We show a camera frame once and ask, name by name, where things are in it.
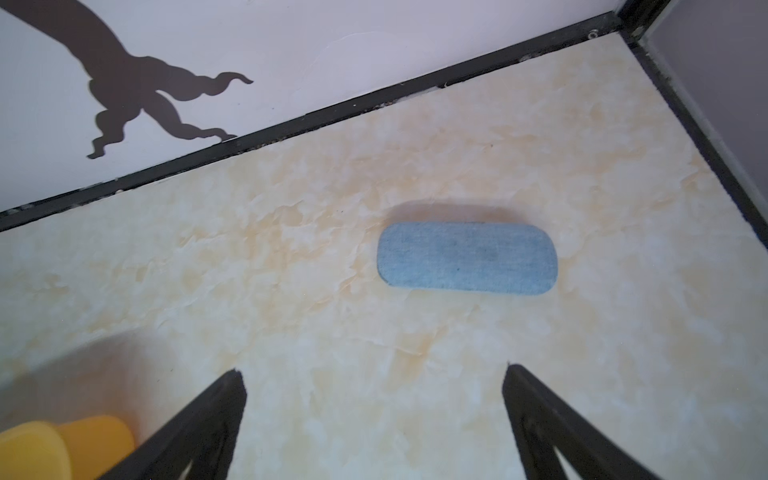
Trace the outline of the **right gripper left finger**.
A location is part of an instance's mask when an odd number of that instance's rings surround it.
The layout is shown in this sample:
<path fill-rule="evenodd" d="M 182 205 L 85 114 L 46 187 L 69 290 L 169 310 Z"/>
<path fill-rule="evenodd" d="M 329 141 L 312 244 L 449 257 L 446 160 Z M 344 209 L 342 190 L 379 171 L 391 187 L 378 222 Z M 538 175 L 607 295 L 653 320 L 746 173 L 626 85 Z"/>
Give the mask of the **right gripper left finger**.
<path fill-rule="evenodd" d="M 232 369 L 199 394 L 103 479 L 225 479 L 247 401 Z"/>

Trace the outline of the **yellow plastic storage tray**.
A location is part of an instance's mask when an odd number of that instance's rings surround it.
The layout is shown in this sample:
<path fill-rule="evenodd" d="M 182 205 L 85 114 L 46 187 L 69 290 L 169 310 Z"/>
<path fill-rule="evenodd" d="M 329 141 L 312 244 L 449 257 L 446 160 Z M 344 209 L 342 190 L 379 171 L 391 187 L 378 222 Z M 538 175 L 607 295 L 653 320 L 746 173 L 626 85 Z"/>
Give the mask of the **yellow plastic storage tray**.
<path fill-rule="evenodd" d="M 127 424 L 110 415 L 27 422 L 1 433 L 1 477 L 97 479 L 135 448 Z"/>

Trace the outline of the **blue glasses case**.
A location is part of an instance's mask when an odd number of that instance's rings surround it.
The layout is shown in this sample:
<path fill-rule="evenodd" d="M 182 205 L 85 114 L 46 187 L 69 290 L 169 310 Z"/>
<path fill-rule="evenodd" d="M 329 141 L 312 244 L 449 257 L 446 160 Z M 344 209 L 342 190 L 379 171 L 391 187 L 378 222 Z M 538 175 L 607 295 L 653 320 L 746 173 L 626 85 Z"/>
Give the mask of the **blue glasses case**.
<path fill-rule="evenodd" d="M 400 222 L 377 246 L 377 270 L 389 285 L 512 295 L 541 295 L 558 278 L 553 241 L 526 224 Z"/>

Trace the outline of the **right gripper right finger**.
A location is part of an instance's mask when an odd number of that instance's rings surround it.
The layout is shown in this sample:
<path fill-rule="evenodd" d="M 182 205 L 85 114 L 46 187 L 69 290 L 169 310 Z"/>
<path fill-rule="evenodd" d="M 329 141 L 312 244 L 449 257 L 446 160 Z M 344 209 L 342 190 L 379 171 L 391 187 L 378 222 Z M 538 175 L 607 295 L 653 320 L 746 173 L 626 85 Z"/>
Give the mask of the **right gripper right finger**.
<path fill-rule="evenodd" d="M 657 477 L 524 366 L 507 367 L 502 395 L 528 479 L 565 479 L 560 457 L 582 479 Z"/>

